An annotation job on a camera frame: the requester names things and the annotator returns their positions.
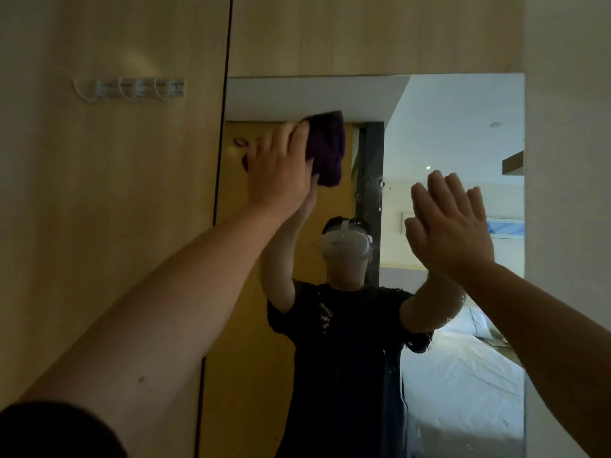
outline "person's right hand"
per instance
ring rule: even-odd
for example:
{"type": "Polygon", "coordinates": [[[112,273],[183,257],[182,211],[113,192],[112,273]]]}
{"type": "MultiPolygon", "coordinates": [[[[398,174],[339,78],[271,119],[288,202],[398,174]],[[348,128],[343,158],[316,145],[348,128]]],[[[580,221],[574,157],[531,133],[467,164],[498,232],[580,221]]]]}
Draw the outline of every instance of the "person's right hand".
{"type": "Polygon", "coordinates": [[[309,123],[287,122],[248,148],[248,198],[284,222],[310,192],[312,162],[306,161],[309,123]]]}
{"type": "Polygon", "coordinates": [[[486,210],[478,187],[464,191],[460,178],[429,175],[428,191],[412,186],[416,218],[405,221],[406,236],[416,257],[434,272],[456,280],[473,266],[494,261],[486,210]]]}

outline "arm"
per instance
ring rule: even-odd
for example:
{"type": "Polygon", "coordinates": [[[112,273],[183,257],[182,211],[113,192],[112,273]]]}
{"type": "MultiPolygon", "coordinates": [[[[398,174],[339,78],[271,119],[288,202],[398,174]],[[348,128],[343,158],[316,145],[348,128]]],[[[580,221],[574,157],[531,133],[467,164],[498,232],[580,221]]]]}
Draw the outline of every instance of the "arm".
{"type": "Polygon", "coordinates": [[[411,333],[430,333],[454,318],[464,303],[462,288],[453,280],[429,272],[414,297],[401,304],[399,316],[411,333]]]}
{"type": "Polygon", "coordinates": [[[318,176],[312,177],[304,203],[274,235],[261,254],[261,286],[271,304],[288,313],[295,302],[293,261],[297,237],[316,205],[318,176]]]}
{"type": "Polygon", "coordinates": [[[424,222],[407,237],[428,269],[461,284],[514,348],[552,414],[592,457],[608,455],[611,333],[494,263],[479,189],[466,193],[456,174],[436,171],[429,192],[412,199],[424,222]]]}
{"type": "Polygon", "coordinates": [[[223,329],[267,241],[307,195],[308,126],[296,130],[287,152],[293,128],[282,126],[271,149],[249,148],[248,207],[123,296],[21,401],[85,408],[116,432],[128,452],[137,448],[223,329]]]}

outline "shirt logo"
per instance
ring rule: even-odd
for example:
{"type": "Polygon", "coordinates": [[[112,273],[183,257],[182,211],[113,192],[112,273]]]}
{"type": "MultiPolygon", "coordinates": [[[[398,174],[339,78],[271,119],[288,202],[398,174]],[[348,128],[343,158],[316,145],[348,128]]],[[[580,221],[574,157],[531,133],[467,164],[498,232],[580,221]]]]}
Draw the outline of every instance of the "shirt logo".
{"type": "Polygon", "coordinates": [[[327,333],[327,329],[329,329],[329,324],[331,324],[331,319],[333,317],[333,312],[327,308],[324,303],[319,303],[320,306],[320,329],[323,334],[327,333]]]}

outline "vr headset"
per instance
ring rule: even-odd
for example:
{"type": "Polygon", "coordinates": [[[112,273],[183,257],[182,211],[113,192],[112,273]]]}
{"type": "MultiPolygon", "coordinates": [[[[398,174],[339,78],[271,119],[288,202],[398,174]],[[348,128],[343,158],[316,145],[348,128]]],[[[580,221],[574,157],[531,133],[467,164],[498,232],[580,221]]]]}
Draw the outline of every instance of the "vr headset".
{"type": "Polygon", "coordinates": [[[335,227],[323,235],[323,255],[325,257],[348,257],[366,260],[371,253],[373,238],[358,226],[344,220],[340,227],[335,227]]]}

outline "wall-mounted mirror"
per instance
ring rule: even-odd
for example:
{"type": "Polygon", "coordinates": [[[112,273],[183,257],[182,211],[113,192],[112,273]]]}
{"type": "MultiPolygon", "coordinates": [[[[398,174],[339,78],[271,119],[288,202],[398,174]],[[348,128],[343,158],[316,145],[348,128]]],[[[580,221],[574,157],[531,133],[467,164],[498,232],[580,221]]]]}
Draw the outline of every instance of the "wall-mounted mirror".
{"type": "Polygon", "coordinates": [[[433,170],[481,187],[496,260],[523,275],[523,177],[502,174],[523,150],[523,76],[229,79],[218,220],[246,202],[245,144],[334,110],[341,181],[317,188],[246,282],[206,361],[200,452],[523,457],[524,372],[490,320],[469,299],[457,315],[420,299],[455,315],[434,332],[401,317],[428,279],[403,220],[433,170]],[[291,276],[288,302],[277,288],[291,276]]]}

